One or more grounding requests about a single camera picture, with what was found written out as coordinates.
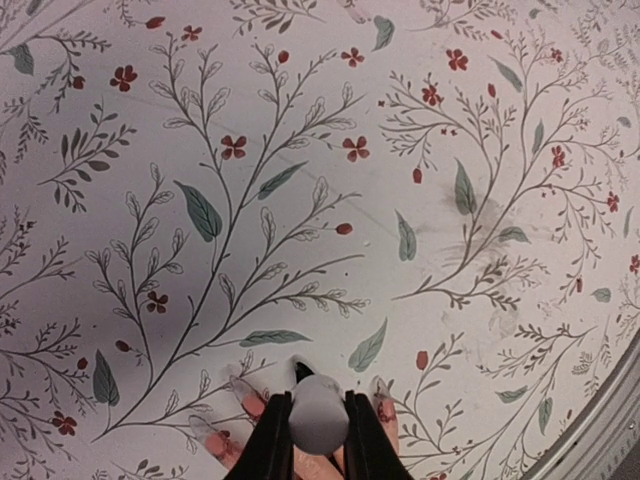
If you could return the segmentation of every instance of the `fingernail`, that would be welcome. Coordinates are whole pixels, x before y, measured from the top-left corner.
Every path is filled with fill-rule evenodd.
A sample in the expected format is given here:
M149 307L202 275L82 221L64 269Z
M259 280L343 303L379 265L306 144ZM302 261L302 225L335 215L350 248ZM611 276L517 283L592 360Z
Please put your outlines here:
M246 381L234 375L229 377L229 383L231 384L231 390L238 399L238 402L240 402L242 409L252 420L258 421L266 407L260 393Z

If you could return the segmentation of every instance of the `small red flower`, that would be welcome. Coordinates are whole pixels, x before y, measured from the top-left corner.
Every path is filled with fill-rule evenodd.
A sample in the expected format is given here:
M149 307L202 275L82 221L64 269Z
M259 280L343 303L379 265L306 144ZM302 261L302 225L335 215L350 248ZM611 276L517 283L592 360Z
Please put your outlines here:
M551 153L553 153L553 168L564 167L564 159L566 157L562 147L560 145L551 147Z
M631 273L638 274L638 270L640 270L640 255L634 255L631 257L631 266L629 267Z
M424 350L418 352L418 356L416 357L416 367L418 370L424 371L429 365L429 354Z
M620 197L614 195L613 192L609 192L609 198L607 198L607 205L609 205L609 210L611 213L615 213L618 211L618 203L620 202Z
M164 17L153 17L147 20L147 23L145 23L145 25L149 30L153 30L154 28L162 26L162 22L164 22L164 20Z
M422 100L424 100L424 103L428 103L432 107L435 107L439 103L442 103L442 100L444 99L438 95L438 90L435 85L429 85L429 88L422 89Z
M360 55L360 51L356 47L351 47L351 53L342 52L340 56L343 60L349 60L351 68L356 68L359 63L364 62L364 55Z
M562 62L562 52L557 48L551 49L551 58L553 58L556 62Z
M422 170L416 167L413 169L413 183L420 185L422 183Z
M456 48L455 50L447 50L447 57L449 57L449 66L451 67L451 70L456 71L457 69L467 69L469 59L466 55L462 54L462 50L459 48Z
M341 223L336 227L336 233L338 235L349 235L353 232L353 225L350 223Z
M158 313L167 312L167 307L165 307L165 305L169 301L169 297L167 295L162 295L160 298L158 298L158 294L155 290L153 290L152 292L149 292L147 294L147 297L149 297L150 300L150 302L147 303L147 310L149 312L154 312L156 310L158 311Z
M116 348L124 353L127 353L129 350L131 350L129 344L123 340L116 341Z
M53 412L54 417L51 419L51 424L58 429L61 435L76 434L74 427L78 426L78 423L71 417L65 417L62 412L56 410Z
M198 35L202 33L202 27L193 28L191 25L187 25L186 27L184 27L183 30L185 32L182 35L183 42L186 40L191 40L192 42L195 42L200 38L198 37Z
M77 77L73 77L73 82L71 86L76 90L82 90L84 88L85 79L82 75L78 75Z
M243 147L247 144L247 137L244 135L238 137L238 140L235 142L230 135L227 135L220 140L220 143L227 147L222 152L222 158L224 160L229 160L231 157L242 158L247 154L247 152L243 150Z
M355 162L358 157L367 158L370 155L369 150L367 150L367 139L363 136L358 137L358 143L353 143L353 140L350 138L345 138L344 142L342 142L343 148L348 148L351 151L347 154L347 160L350 162Z
M131 85L129 84L138 78L138 74L133 71L131 65L116 68L113 76L115 78L109 81L109 85L118 87L121 92L128 92L131 89Z

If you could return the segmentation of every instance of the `gray-green leaf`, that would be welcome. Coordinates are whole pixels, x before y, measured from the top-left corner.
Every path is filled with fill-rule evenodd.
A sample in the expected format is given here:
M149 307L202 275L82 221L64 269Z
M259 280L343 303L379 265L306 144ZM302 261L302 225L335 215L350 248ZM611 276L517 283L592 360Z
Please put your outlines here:
M522 81L520 80L520 78L518 78L518 75L516 74L516 72L514 72L509 67L507 67L504 63L499 62L495 58L493 57L489 57L489 58L495 62L502 76L506 78L511 85L513 85L513 88L516 89L516 92L518 93L522 92L522 87L523 87Z
M609 288L599 288L591 295L601 303L609 303L611 301L611 290Z
M33 75L33 57L26 43L21 43L9 50L9 55L13 56L13 65L20 73Z
M498 235L498 240L500 242L515 240L516 242L531 243L520 227L507 227L503 229L500 235Z
M386 334L387 319L385 318L380 329L371 337L360 342L358 348L351 354L349 357L349 368L352 368L358 373L364 372L378 356L378 353L380 353Z
M631 120L627 117L618 117L618 123L625 128L631 128Z
M398 231L400 232L400 249L398 250L400 260L403 262L413 260L416 256L416 250L418 249L416 234L397 210L396 216L398 217Z
M504 392L496 392L496 395L498 395L498 398L502 400L502 403L513 403L520 397L522 397L525 393L527 393L526 385L513 392L509 390L506 390Z
M473 192L473 185L471 185L471 180L469 180L464 166L457 158L456 162L458 162L458 173L456 174L455 185L456 207L458 207L458 211L462 215L468 215L474 213L478 207L476 195Z
M271 195L276 188L281 187L285 184L294 173L300 170L307 162L298 163L296 165L292 165L289 168L284 169L282 172L277 174L275 177L271 177L269 180L260 185L260 191L258 192L258 200L264 200L269 195Z
M255 347L265 343L311 342L310 338L291 330L256 330L240 342L241 347Z
M375 52L376 50L380 50L381 48L384 48L391 43L396 27L391 20L381 16L376 16L373 19L373 24L378 29L376 46L373 48L373 51Z
M98 403L115 407L120 401L120 393L111 368L100 350L96 350L96 368L93 371L93 396Z
M542 145L542 139L544 138L544 124L542 120L538 123L536 127L536 131L533 136L533 148L531 151L535 154L538 150L540 150L540 146Z
M215 237L220 235L222 230L222 218L209 201L202 195L197 188L174 180L174 183L180 187L182 193L187 200L187 213L200 232L205 242L211 242Z
M629 236L629 230L631 228L631 214L633 213L633 207L629 209L624 217L624 228L622 229L622 236L627 238Z
M538 424L540 425L540 432L544 435L544 431L549 425L551 419L551 413L553 412L553 399L547 397L538 407Z

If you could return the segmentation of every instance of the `human hand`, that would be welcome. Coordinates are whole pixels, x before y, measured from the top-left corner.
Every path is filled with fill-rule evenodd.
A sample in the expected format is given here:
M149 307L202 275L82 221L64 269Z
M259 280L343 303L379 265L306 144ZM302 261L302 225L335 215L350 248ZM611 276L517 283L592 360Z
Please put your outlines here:
M267 399L248 382L232 376L229 379L231 388L242 409L255 425L263 414ZM378 419L387 434L396 454L399 451L398 418L396 416L393 399L386 384L380 377L374 379L375 393L373 407ZM243 446L231 439L228 431L220 431L199 415L189 417L189 424L197 440L213 455L226 469L231 470L242 455ZM333 453L333 458L339 468L322 456L308 455L294 446L294 471L300 480L343 480L344 451L340 447Z

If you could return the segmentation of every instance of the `botanical print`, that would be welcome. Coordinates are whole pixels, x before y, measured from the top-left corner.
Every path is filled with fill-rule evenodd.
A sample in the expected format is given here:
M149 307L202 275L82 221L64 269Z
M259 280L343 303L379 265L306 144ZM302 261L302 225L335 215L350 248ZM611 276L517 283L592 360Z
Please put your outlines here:
M189 416L302 354L513 480L637 335L637 2L53 4L0 2L3 478L222 478Z

